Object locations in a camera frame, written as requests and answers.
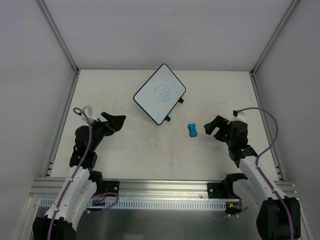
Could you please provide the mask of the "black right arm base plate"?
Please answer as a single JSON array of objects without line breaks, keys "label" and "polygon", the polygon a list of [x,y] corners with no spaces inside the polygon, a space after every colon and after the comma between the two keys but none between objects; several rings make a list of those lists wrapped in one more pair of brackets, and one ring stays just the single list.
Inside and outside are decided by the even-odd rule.
[{"label": "black right arm base plate", "polygon": [[221,182],[209,182],[207,183],[207,195],[209,199],[239,199],[232,190],[225,187]]}]

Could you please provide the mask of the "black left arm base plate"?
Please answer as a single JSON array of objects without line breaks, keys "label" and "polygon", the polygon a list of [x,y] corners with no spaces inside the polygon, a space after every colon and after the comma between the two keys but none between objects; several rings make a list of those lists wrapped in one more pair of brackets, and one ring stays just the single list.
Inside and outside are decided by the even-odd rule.
[{"label": "black left arm base plate", "polygon": [[116,180],[104,180],[102,185],[102,193],[119,194],[120,182]]}]

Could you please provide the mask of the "blue whiteboard eraser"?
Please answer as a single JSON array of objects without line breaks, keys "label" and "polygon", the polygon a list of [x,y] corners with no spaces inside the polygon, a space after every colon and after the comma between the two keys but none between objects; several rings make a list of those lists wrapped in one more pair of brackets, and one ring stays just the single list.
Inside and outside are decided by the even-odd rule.
[{"label": "blue whiteboard eraser", "polygon": [[189,130],[190,137],[197,137],[198,136],[198,132],[197,132],[195,123],[188,124],[188,130]]}]

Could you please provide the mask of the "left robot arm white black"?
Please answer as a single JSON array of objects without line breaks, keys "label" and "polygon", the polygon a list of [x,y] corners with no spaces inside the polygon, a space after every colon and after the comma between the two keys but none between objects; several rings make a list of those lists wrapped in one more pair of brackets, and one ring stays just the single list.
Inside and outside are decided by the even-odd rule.
[{"label": "left robot arm white black", "polygon": [[86,125],[75,130],[68,173],[56,199],[44,216],[36,217],[32,224],[36,240],[74,240],[78,223],[90,200],[114,197],[115,200],[104,207],[104,211],[119,201],[119,195],[106,189],[102,173],[95,171],[94,167],[98,159],[97,147],[105,137],[120,131],[127,117],[102,112],[105,119],[102,121],[85,108],[76,107],[73,111]]}]

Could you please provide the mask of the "white whiteboard with black frame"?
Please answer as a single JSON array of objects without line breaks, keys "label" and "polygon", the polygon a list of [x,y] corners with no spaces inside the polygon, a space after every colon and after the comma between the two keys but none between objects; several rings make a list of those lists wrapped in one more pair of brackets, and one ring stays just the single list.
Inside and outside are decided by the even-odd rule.
[{"label": "white whiteboard with black frame", "polygon": [[163,63],[133,95],[133,101],[157,124],[170,121],[169,114],[177,103],[183,103],[185,85],[169,66]]}]

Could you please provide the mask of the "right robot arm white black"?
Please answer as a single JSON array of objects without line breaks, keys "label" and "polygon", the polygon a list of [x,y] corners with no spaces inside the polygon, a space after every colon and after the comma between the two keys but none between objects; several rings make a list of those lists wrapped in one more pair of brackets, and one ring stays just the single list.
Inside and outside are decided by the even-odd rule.
[{"label": "right robot arm white black", "polygon": [[209,198],[238,199],[227,206],[225,213],[238,215],[243,202],[257,214],[256,228],[263,240],[297,240],[301,237],[301,206],[297,198],[289,197],[268,176],[258,163],[257,152],[248,144],[248,124],[242,112],[234,112],[228,120],[217,115],[204,125],[205,133],[228,147],[229,158],[240,170],[227,174],[216,187],[207,186]]}]

